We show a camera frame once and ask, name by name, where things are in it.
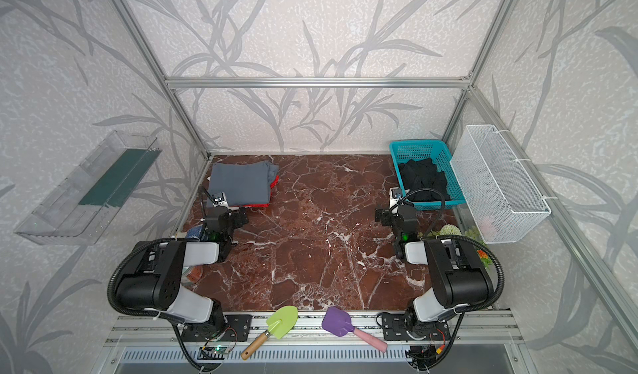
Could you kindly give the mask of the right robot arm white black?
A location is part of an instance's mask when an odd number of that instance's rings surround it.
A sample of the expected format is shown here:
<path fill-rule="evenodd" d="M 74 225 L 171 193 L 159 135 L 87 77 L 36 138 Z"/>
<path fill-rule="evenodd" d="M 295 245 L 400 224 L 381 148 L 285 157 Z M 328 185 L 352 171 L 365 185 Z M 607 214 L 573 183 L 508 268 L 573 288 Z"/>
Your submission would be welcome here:
<path fill-rule="evenodd" d="M 483 310 L 502 294 L 503 269 L 486 245 L 461 234 L 421 234 L 412 206 L 377 208 L 375 222 L 392 229 L 398 259 L 428 267 L 431 286 L 407 309 L 412 322 L 444 321 Z"/>

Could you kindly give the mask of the grey t-shirt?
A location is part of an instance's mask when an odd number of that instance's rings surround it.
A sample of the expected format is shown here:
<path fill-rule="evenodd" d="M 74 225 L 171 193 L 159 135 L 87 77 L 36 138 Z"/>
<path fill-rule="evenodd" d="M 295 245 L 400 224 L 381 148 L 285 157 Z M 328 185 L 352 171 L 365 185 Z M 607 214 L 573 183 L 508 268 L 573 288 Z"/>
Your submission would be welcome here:
<path fill-rule="evenodd" d="M 215 163 L 211 167 L 208 192 L 223 192 L 232 207 L 268 203 L 270 184 L 278 172 L 279 166 L 270 161 L 245 165 Z"/>

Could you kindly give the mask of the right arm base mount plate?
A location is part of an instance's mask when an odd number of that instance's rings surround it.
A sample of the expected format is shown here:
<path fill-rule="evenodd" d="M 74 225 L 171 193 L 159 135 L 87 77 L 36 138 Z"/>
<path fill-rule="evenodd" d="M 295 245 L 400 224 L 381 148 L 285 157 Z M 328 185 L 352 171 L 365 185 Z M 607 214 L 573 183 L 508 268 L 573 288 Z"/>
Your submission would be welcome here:
<path fill-rule="evenodd" d="M 447 322 L 421 322 L 407 313 L 382 312 L 375 317 L 386 341 L 427 341 L 446 343 L 450 339 Z"/>

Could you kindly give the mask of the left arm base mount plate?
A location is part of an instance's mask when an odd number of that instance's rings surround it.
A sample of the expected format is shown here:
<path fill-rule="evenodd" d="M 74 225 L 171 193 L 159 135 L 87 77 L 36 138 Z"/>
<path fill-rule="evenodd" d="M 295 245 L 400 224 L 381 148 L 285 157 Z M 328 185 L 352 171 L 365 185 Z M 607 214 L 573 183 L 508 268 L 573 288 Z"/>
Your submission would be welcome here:
<path fill-rule="evenodd" d="M 206 327 L 204 324 L 189 324 L 180 335 L 185 342 L 246 342 L 249 338 L 253 316 L 251 314 L 227 314 L 221 327 Z"/>

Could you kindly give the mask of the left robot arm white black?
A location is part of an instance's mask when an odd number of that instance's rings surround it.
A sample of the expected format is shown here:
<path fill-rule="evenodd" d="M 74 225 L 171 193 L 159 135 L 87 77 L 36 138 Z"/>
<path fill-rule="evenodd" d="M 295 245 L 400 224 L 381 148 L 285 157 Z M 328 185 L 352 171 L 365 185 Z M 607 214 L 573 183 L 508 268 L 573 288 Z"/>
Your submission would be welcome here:
<path fill-rule="evenodd" d="M 222 263 L 232 249 L 236 229 L 249 222 L 246 209 L 216 206 L 204 217 L 198 238 L 164 238 L 137 243 L 116 267 L 107 299 L 116 312 L 158 317 L 172 324 L 225 328 L 221 304 L 182 284 L 185 268 Z"/>

